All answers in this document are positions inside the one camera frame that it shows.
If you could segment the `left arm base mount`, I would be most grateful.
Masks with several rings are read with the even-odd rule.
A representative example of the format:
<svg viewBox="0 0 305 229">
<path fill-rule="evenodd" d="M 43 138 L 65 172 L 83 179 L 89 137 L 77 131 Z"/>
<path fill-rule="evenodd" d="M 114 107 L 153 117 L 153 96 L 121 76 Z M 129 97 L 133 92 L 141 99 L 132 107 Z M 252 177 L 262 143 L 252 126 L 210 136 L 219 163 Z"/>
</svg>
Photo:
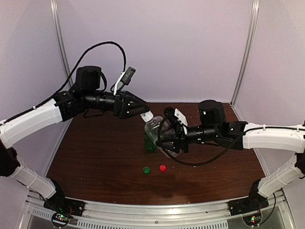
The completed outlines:
<svg viewBox="0 0 305 229">
<path fill-rule="evenodd" d="M 81 217 L 84 211 L 85 202 L 67 198 L 65 199 L 64 204 L 55 205 L 52 204 L 49 200 L 47 200 L 44 202 L 43 207 L 56 211 L 58 213 L 64 213 L 65 215 Z"/>
</svg>

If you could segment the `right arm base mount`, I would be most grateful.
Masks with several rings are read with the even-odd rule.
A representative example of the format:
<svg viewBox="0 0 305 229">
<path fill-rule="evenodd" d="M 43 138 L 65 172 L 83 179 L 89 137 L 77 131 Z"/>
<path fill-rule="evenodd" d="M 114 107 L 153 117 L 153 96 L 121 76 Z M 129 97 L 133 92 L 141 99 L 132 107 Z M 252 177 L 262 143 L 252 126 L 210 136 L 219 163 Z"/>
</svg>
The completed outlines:
<svg viewBox="0 0 305 229">
<path fill-rule="evenodd" d="M 231 200 L 228 202 L 231 216 L 258 211 L 268 206 L 269 203 L 267 199 L 259 202 L 258 200 L 251 199 L 249 197 Z"/>
</svg>

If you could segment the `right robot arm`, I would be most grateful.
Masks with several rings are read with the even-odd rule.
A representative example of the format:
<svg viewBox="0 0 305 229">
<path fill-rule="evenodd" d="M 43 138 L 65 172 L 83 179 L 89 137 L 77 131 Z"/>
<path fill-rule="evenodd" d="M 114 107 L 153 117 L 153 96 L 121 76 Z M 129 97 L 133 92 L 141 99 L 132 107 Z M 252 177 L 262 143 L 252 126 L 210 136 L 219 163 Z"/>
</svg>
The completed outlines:
<svg viewBox="0 0 305 229">
<path fill-rule="evenodd" d="M 246 121 L 227 122 L 224 105 L 215 100 L 200 102 L 198 111 L 200 125 L 188 126 L 185 116 L 179 110 L 172 107 L 164 109 L 162 122 L 169 122 L 169 129 L 173 133 L 166 134 L 159 127 L 156 145 L 173 160 L 176 158 L 170 154 L 171 152 L 187 153 L 190 144 L 205 144 L 210 141 L 223 147 L 224 150 L 212 159 L 196 163 L 196 167 L 215 161 L 229 149 L 267 148 L 294 152 L 294 155 L 283 166 L 252 184 L 249 196 L 244 200 L 247 210 L 255 210 L 263 200 L 277 190 L 298 178 L 305 177 L 304 125 L 270 126 Z"/>
</svg>

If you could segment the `green bottle cap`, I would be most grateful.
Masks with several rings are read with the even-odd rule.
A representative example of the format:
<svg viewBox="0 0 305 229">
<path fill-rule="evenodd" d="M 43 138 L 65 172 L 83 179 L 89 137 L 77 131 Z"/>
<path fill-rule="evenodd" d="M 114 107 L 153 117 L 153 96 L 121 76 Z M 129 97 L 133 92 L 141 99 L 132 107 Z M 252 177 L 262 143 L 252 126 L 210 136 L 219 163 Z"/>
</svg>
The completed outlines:
<svg viewBox="0 0 305 229">
<path fill-rule="evenodd" d="M 142 169 L 142 172 L 144 173 L 144 174 L 149 174 L 150 173 L 150 168 L 149 167 L 144 167 L 143 169 Z"/>
</svg>

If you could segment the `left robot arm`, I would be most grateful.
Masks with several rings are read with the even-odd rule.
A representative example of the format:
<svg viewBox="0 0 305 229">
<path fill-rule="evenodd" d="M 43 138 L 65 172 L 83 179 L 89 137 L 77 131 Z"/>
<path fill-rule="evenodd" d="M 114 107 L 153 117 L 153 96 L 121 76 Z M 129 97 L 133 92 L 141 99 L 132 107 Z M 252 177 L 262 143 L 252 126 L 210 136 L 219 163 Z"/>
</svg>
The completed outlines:
<svg viewBox="0 0 305 229">
<path fill-rule="evenodd" d="M 128 91 L 100 90 L 101 82 L 106 82 L 101 67 L 80 67 L 76 72 L 76 81 L 68 91 L 56 93 L 43 105 L 32 108 L 19 117 L 1 121 L 0 175 L 19 181 L 45 199 L 50 199 L 50 204 L 58 212 L 64 212 L 69 204 L 61 196 L 60 188 L 20 162 L 13 146 L 43 128 L 68 121 L 79 114 L 87 114 L 90 109 L 112 112 L 119 119 L 128 119 L 150 110 L 143 99 Z"/>
</svg>

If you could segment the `clear bottle white cap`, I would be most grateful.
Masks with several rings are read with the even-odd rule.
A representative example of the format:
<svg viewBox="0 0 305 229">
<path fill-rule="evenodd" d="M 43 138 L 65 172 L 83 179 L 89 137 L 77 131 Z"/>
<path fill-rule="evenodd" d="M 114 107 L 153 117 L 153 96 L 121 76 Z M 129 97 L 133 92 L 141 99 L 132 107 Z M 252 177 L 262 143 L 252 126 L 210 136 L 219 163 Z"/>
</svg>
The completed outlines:
<svg viewBox="0 0 305 229">
<path fill-rule="evenodd" d="M 146 133 L 149 136 L 149 138 L 154 142 L 155 145 L 156 142 L 158 142 L 158 129 L 162 120 L 163 117 L 154 116 L 154 118 L 151 121 L 145 123 L 144 126 L 144 133 Z M 173 144 L 171 140 L 175 137 L 175 134 L 164 133 L 165 127 L 166 127 L 166 122 L 164 122 L 161 127 L 160 139 L 162 140 L 162 143 L 171 142 Z M 177 157 L 179 154 L 170 154 L 170 155 Z"/>
</svg>

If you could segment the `red bottle cap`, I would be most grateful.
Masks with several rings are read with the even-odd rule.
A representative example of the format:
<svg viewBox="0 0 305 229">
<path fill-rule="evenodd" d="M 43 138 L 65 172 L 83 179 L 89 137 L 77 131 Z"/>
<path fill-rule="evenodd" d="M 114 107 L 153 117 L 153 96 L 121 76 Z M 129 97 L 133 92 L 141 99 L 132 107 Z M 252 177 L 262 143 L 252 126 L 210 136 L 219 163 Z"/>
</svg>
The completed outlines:
<svg viewBox="0 0 305 229">
<path fill-rule="evenodd" d="M 161 172 L 165 172 L 166 169 L 167 169 L 166 165 L 160 165 L 160 166 L 159 166 L 159 170 L 160 170 Z"/>
</svg>

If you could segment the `green plastic bottle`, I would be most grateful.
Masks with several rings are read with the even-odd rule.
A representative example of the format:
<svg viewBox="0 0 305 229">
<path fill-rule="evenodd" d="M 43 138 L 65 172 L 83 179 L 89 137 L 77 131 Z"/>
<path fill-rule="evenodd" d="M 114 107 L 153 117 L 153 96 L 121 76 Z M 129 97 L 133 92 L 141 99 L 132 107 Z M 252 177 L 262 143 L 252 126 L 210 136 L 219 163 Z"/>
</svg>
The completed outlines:
<svg viewBox="0 0 305 229">
<path fill-rule="evenodd" d="M 146 151 L 150 153 L 154 152 L 157 149 L 154 142 L 149 138 L 149 136 L 146 133 L 144 134 L 144 147 Z"/>
</svg>

